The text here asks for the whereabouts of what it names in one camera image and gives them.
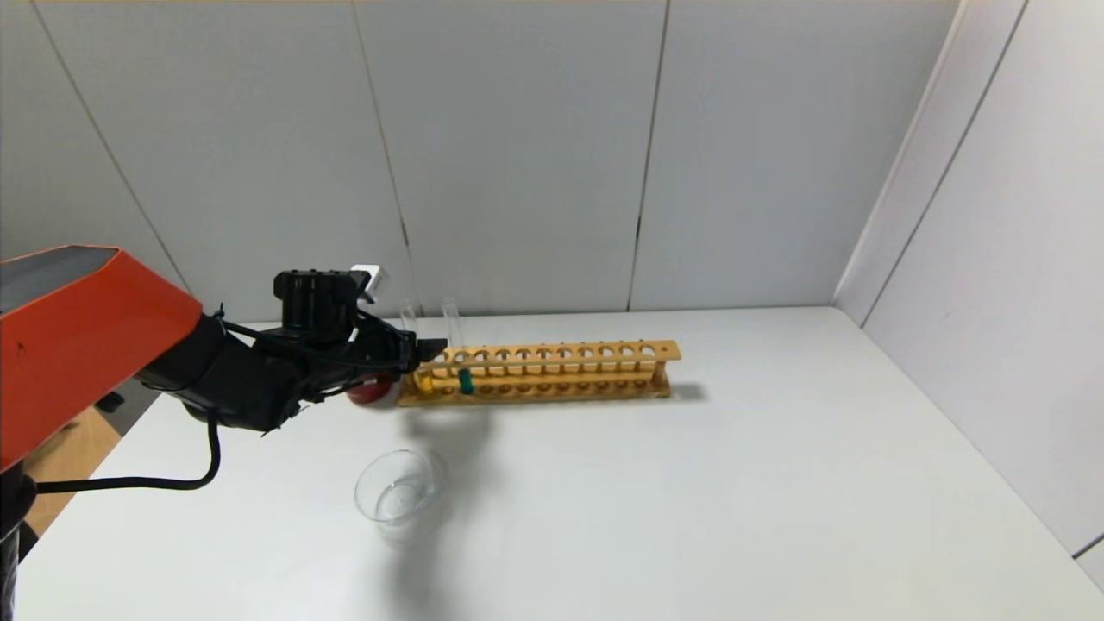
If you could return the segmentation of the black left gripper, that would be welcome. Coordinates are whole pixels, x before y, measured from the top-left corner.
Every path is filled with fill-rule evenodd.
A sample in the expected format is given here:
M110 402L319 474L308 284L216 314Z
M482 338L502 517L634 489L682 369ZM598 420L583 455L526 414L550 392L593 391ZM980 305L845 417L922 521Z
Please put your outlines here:
M417 358L421 362L432 362L447 348L446 338L418 338L415 345L412 333L375 315L355 316L355 356L364 359L361 368L368 373L399 380L417 366Z

